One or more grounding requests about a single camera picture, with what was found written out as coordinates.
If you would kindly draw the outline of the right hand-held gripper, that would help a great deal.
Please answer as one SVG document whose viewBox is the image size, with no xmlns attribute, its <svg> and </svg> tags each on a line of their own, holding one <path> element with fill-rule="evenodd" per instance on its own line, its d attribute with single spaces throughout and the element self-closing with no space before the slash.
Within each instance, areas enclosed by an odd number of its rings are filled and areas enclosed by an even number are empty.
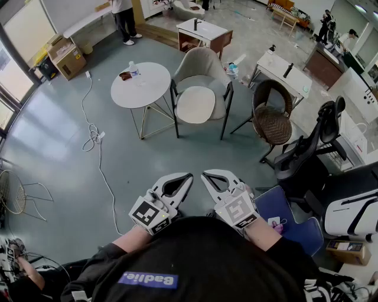
<svg viewBox="0 0 378 302">
<path fill-rule="evenodd" d="M 260 217 L 250 188 L 229 170 L 205 170 L 201 180 L 216 203 L 215 213 L 244 235 L 245 228 Z"/>
</svg>

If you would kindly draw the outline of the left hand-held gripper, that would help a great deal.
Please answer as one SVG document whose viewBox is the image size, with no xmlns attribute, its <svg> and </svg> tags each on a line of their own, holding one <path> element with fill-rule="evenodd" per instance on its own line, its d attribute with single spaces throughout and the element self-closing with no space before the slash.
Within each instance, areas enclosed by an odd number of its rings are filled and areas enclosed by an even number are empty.
<svg viewBox="0 0 378 302">
<path fill-rule="evenodd" d="M 178 213 L 176 208 L 185 200 L 193 179 L 193 175 L 188 172 L 162 176 L 145 196 L 137 199 L 129 217 L 149 234 L 156 235 L 172 223 Z"/>
</svg>

